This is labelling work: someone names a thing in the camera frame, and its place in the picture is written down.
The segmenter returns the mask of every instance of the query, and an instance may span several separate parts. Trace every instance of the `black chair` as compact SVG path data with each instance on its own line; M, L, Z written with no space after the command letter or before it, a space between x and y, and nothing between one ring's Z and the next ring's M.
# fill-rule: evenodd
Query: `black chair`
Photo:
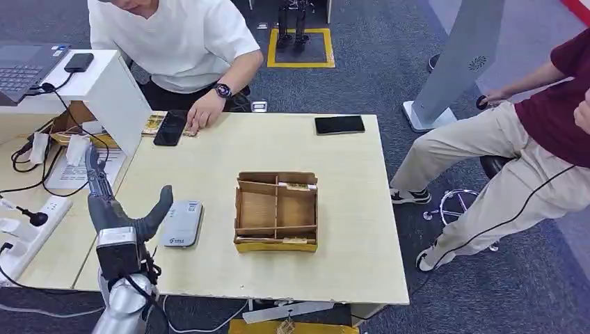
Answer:
M480 110L484 110L485 108L488 107L487 103L481 104L481 101L484 98L485 98L485 96L482 95L475 102L476 107ZM495 156L495 155L486 155L486 156L479 158L479 162L481 164L481 167L484 169L486 176L490 180L492 178L494 178L502 170L502 168L504 168L504 166L512 160L513 160L513 158L499 157L499 156ZM460 217L465 213L465 211L467 211L467 205L465 203L464 196L477 197L478 195L479 195L478 192L473 191L473 190L469 190L469 189L447 190L447 191L445 191L445 195L440 200L440 204L438 206L438 209L425 212L423 214L423 217L424 217L424 219L430 221L433 218L433 214L440 214L440 220L442 221L442 223L445 224L445 226L449 225L449 223L447 222L446 216ZM454 198L454 196L457 196L459 203L461 204L461 208L463 209L463 212L455 212L455 211L445 209L445 204L446 204L447 200L450 198ZM490 246L489 249L490 249L490 251L493 251L493 252L497 251L498 250L498 241L496 241L492 246Z
M479 158L481 167L484 168L484 172L490 180L504 168L504 165L512 160L513 158L497 157L495 155L486 155Z

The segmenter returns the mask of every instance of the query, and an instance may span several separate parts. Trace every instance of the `white cable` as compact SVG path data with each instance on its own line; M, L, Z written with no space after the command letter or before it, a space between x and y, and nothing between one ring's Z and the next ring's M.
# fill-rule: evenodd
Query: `white cable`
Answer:
M67 318L75 318L75 317L82 317L84 315L91 315L92 313L100 312L104 310L104 308L98 308L96 310L80 312L80 313L72 313L70 315L57 315L55 313L47 312L44 310L36 310L34 308L12 308L10 306L0 304L0 310L5 310L9 312L21 312L21 313L36 313L38 315L47 315L48 317L53 318L60 318L60 319L67 319Z
M169 295L169 294L167 294L167 295L164 297L164 301L163 301L163 303L162 303L162 309L164 310L164 312L166 312L166 299L168 299L168 297L169 297L169 296L170 296L170 295ZM179 330L177 330L176 328L174 328L174 326L172 326L172 324L171 324L170 322L168 322L168 325L170 325L170 328L171 328L173 331L175 331L176 333L180 333L180 334L183 334L183 333L214 333L214 332L216 332L216 331L219 331L219 330L220 330L222 327L224 327L225 325L227 325L227 324L228 324L228 322L232 321L232 319L234 319L235 317L237 317L237 316L240 314L240 312L241 312L242 310L244 310L244 308L246 308L246 306L248 306L248 301L246 301L246 303L244 304L244 306L242 306L242 307L241 307L241 308L238 310L238 312L234 313L234 315L232 315L232 316L231 316L229 319L225 320L225 321L223 322L223 324L221 324L221 325L217 326L217 328L215 328L215 329L186 329L186 330L183 330L183 331L179 331Z

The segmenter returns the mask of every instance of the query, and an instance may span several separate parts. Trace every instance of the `sneaker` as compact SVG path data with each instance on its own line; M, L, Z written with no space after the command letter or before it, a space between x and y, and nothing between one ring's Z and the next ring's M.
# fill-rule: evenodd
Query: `sneaker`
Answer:
M421 271L423 273L433 271L434 269L437 269L438 267L442 266L443 264L447 264L447 263L451 262L455 258L454 253L446 254L445 258L442 259L441 261L439 261L436 268L434 268L433 267L434 264L426 263L425 257L428 255L429 252L431 252L434 249L435 246L436 246L436 240L434 241L434 244L432 246L424 249L422 252L420 252L420 254L418 254L418 257L416 257L416 269L418 269L418 271Z
M391 203L393 204L404 204L404 203L416 203L416 204L427 204L432 199L428 189L420 192L413 191L400 191L397 189L389 189L391 195Z

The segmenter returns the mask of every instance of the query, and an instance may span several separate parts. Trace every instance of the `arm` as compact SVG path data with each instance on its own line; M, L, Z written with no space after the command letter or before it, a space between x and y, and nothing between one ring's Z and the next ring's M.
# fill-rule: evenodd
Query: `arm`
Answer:
M263 60L260 50L238 56L219 83L228 85L234 94L238 93L252 81Z
M483 102L494 104L494 102L507 100L512 95L547 86L567 77L575 77L580 64L580 57L583 56L583 51L589 41L590 29L586 29L571 40L555 47L551 51L551 61L537 68L522 80L500 90L487 93L487 98Z
M230 64L218 80L237 94L252 80L263 61L262 52L246 21L230 0L217 0L205 14L205 48ZM210 126L221 115L225 100L211 90L193 104L187 127L196 133Z
M487 97L482 102L498 103L502 100L509 99L512 95L547 86L561 81L566 77L551 61L548 61L521 80L505 86L500 90L493 90L486 93Z
M561 73L550 61L537 68L521 80L504 87L502 90L512 96L529 90L544 87L565 79L567 76Z

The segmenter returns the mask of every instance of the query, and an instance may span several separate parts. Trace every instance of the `black smartphone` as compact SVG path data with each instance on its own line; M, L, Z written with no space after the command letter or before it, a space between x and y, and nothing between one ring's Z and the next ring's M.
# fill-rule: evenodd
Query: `black smartphone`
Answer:
M189 112L183 110L170 110L158 129L154 144L158 146L176 146L186 125L186 116Z
M315 129L322 134L355 134L365 132L365 125L360 116L318 117Z

